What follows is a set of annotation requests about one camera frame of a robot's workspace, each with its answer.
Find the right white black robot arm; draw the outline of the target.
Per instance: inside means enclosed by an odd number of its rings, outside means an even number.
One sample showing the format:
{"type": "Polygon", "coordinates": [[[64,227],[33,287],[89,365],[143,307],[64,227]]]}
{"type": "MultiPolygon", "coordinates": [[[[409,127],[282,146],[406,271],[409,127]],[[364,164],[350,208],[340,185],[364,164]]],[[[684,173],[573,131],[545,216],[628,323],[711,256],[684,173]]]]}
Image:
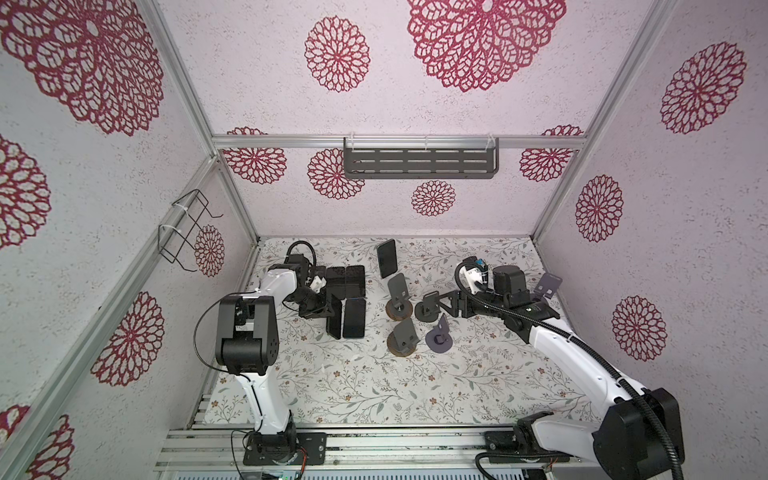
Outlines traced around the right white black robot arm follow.
{"type": "Polygon", "coordinates": [[[546,297],[531,295],[515,265],[489,268],[470,256],[454,269],[455,290],[445,313],[495,317],[525,344],[554,361],[597,410],[597,423],[540,412],[519,420],[512,446],[488,448],[475,457],[498,462],[578,458],[598,465],[611,479],[684,476],[685,447],[680,406],[666,389],[651,390],[621,372],[562,320],[546,297]]]}

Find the tall black phone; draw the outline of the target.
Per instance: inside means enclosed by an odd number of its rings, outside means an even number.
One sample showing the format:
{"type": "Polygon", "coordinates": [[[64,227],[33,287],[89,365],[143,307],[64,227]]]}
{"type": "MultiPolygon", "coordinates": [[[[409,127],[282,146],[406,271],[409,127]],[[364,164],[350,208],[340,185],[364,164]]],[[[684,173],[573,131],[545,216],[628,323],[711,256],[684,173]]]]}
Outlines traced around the tall black phone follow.
{"type": "Polygon", "coordinates": [[[326,333],[336,340],[342,337],[343,304],[331,294],[328,298],[329,314],[326,317],[326,333]]]}

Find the blue case phone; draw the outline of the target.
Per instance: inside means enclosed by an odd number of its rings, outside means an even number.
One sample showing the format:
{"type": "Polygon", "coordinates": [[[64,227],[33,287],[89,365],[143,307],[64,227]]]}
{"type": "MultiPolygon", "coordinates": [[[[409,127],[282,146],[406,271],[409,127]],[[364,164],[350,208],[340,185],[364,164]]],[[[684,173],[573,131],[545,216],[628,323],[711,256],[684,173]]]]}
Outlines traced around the blue case phone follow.
{"type": "Polygon", "coordinates": [[[345,268],[345,295],[347,299],[366,297],[366,273],[363,265],[345,268]]]}

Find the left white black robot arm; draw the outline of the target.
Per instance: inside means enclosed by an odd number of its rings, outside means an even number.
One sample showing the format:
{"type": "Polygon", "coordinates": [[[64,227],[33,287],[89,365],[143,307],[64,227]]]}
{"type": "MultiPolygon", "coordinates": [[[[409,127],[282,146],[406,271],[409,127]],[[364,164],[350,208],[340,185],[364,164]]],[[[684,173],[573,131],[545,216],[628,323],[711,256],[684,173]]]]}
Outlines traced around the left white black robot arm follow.
{"type": "Polygon", "coordinates": [[[304,471],[325,463],[327,435],[299,431],[274,369],[280,351],[277,308],[283,303],[296,304],[301,318],[341,325],[342,302],[325,291],[317,270],[314,247],[297,240],[255,289],[226,294],[212,304],[218,309],[216,363],[201,363],[235,377],[254,419],[254,426],[242,432],[244,453],[234,458],[237,467],[296,465],[304,471]]]}

